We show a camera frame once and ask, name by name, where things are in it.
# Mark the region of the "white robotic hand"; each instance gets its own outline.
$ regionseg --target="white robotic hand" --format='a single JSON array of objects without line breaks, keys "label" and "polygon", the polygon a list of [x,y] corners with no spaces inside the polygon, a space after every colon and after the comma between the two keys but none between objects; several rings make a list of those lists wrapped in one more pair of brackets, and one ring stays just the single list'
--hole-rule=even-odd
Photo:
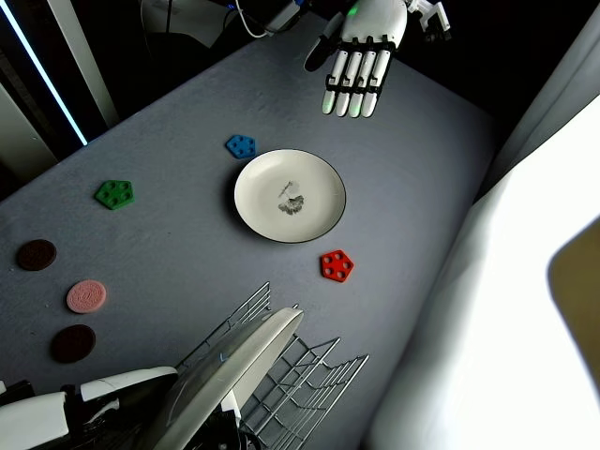
[{"label": "white robotic hand", "polygon": [[392,52],[406,30],[408,12],[421,12],[423,30],[438,15],[442,30],[450,28],[441,3],[427,0],[360,0],[346,15],[334,67],[325,80],[322,111],[339,117],[370,117],[377,105]]}]

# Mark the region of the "dish rack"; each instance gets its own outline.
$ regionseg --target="dish rack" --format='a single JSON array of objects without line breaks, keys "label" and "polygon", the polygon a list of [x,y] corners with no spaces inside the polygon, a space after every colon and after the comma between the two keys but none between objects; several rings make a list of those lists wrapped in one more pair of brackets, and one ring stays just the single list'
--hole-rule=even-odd
[{"label": "dish rack", "polygon": [[[264,283],[177,366],[185,372],[236,326],[271,310],[271,284]],[[339,337],[308,346],[296,334],[242,408],[242,427],[270,450],[298,450],[333,409],[368,360],[357,356],[331,366],[325,358]]]}]

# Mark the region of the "pink disc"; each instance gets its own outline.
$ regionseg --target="pink disc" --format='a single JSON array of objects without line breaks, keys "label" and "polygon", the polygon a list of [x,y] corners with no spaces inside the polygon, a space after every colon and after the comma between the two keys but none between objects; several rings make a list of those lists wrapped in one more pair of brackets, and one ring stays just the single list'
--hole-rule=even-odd
[{"label": "pink disc", "polygon": [[85,314],[98,311],[106,301],[106,288],[99,281],[86,279],[67,294],[67,306],[73,312]]}]

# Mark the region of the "tabletop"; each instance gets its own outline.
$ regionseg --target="tabletop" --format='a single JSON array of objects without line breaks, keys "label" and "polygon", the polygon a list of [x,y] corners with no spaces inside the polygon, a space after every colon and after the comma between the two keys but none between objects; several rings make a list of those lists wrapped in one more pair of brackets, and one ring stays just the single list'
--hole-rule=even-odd
[{"label": "tabletop", "polygon": [[[372,118],[321,113],[332,61],[303,70],[324,22],[260,39],[89,143],[0,203],[0,380],[37,393],[136,368],[174,365],[266,280],[275,308],[306,312],[307,343],[340,336],[332,363],[370,359],[307,448],[354,448],[411,335],[496,148],[493,121],[463,98],[395,61]],[[224,143],[252,136],[258,153],[309,151],[347,191],[341,221],[304,244],[260,237],[237,216],[233,185],[245,161]],[[128,180],[135,202],[111,211],[93,196]],[[40,272],[15,263],[32,239],[52,241]],[[343,248],[355,263],[336,283],[319,256]],[[77,315],[76,282],[105,284],[97,313]],[[97,334],[82,361],[49,355],[60,329]]]}]

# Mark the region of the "blue led light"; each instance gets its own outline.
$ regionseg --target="blue led light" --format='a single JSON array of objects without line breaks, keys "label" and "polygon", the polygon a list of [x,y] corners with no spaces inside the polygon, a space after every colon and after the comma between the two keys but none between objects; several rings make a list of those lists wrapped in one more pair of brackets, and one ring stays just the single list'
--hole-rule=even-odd
[{"label": "blue led light", "polygon": [[56,103],[58,103],[58,106],[60,107],[60,109],[63,111],[63,114],[65,115],[65,117],[67,118],[71,127],[75,131],[75,134],[77,134],[77,137],[80,139],[80,141],[82,142],[83,145],[87,145],[87,140],[84,138],[82,132],[79,130],[79,127],[77,127],[77,124],[75,123],[75,120],[73,119],[73,116],[70,114],[70,112],[67,109],[67,105],[65,105],[65,102],[63,101],[63,99],[61,99],[60,96],[58,95],[58,92],[56,91],[56,88],[54,87],[53,82],[50,81],[50,77],[48,76],[48,74],[46,73],[46,70],[41,65],[41,63],[38,60],[38,57],[34,53],[34,49],[32,49],[31,45],[29,45],[29,42],[27,41],[27,38],[25,37],[23,30],[17,23],[15,16],[12,15],[12,12],[8,8],[6,0],[0,0],[0,8],[6,14],[8,22],[10,23],[10,26],[12,26],[12,29],[14,30],[17,37],[19,38],[19,41],[25,48],[25,51],[31,58],[31,61],[34,63],[34,66],[36,66],[37,72],[41,76],[42,80],[46,83],[46,86],[48,86],[48,89],[52,93],[52,96],[56,100]]}]

